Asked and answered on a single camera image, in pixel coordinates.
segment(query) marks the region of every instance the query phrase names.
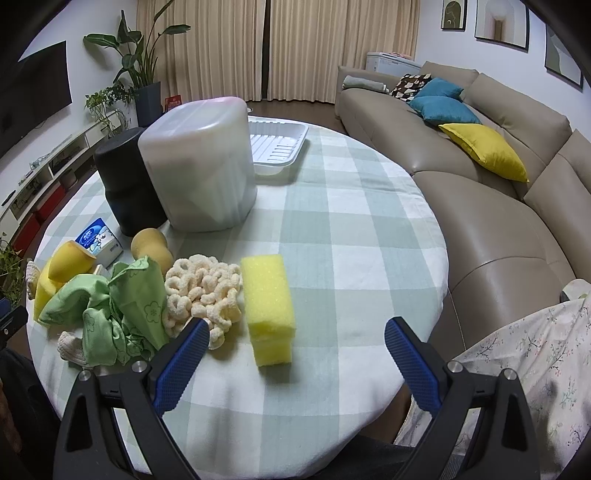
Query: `beige leather sofa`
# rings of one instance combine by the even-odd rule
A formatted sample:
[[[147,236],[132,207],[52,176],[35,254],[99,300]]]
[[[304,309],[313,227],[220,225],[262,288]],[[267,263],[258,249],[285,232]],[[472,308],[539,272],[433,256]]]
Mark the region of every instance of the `beige leather sofa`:
[[[558,303],[574,278],[591,281],[591,144],[569,120],[476,70],[427,62],[464,87],[462,99],[523,161],[529,184],[477,165],[406,103],[362,89],[342,90],[335,110],[351,137],[401,165],[422,190],[446,239],[449,294],[430,341],[446,359],[530,313]]]

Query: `tall houseplant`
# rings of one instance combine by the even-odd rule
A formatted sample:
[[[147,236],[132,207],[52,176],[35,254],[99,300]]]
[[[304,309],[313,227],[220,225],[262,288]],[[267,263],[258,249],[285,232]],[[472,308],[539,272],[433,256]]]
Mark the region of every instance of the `tall houseplant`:
[[[156,62],[158,57],[155,53],[158,40],[164,35],[176,35],[186,33],[191,29],[189,25],[170,25],[154,38],[156,21],[162,16],[174,0],[169,0],[154,15],[154,21],[150,33],[146,38],[139,30],[129,30],[125,21],[125,13],[121,11],[121,21],[117,30],[117,36],[101,33],[91,33],[84,37],[84,40],[101,47],[114,48],[121,55],[121,69],[115,76],[115,83],[119,77],[128,73],[135,88],[135,109],[138,115],[138,125],[147,127],[151,125],[160,115],[162,106],[160,104],[160,82],[154,82]]]

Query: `beige curtain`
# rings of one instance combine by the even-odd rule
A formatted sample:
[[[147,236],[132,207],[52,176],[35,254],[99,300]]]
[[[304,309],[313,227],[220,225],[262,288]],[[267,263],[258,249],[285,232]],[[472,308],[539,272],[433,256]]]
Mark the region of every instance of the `beige curtain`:
[[[346,0],[272,0],[268,99],[335,101]]]
[[[165,3],[138,0],[137,26],[144,34]],[[155,31],[171,24],[192,28],[158,41],[156,79],[163,97],[260,100],[264,18],[265,0],[176,0]]]
[[[338,65],[414,56],[420,0],[271,0],[268,99],[335,101]]]
[[[342,65],[364,69],[370,51],[414,58],[419,10],[419,0],[349,0]]]

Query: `teal pillow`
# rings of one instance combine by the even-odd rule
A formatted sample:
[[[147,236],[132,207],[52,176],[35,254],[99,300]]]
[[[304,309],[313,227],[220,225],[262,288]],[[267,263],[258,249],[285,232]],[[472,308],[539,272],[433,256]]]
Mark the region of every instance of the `teal pillow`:
[[[434,78],[423,88],[421,88],[415,95],[415,98],[419,97],[449,97],[460,99],[460,94],[464,91],[462,87],[459,87],[455,83],[448,82],[439,77]]]
[[[408,106],[435,126],[481,123],[466,105],[449,97],[415,97]]]

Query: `red box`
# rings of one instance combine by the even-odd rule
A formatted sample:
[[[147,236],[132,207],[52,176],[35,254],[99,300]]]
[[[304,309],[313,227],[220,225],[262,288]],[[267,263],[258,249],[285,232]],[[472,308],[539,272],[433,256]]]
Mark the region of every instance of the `red box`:
[[[20,251],[19,257],[24,258],[25,252],[29,245],[31,245],[33,239],[37,232],[41,229],[41,225],[39,221],[37,221],[37,217],[35,215],[31,215],[26,222],[24,222],[21,229],[18,231],[14,242],[12,242],[12,247],[15,251]]]
[[[66,189],[58,183],[55,188],[52,189],[52,192],[47,196],[45,199],[41,199],[43,203],[37,209],[37,219],[40,223],[45,222],[53,212],[53,210],[57,207],[57,205],[61,202],[61,200],[66,196]]]
[[[181,100],[180,95],[173,95],[172,97],[166,97],[164,101],[164,113],[171,111],[174,107],[182,105],[183,101]]]

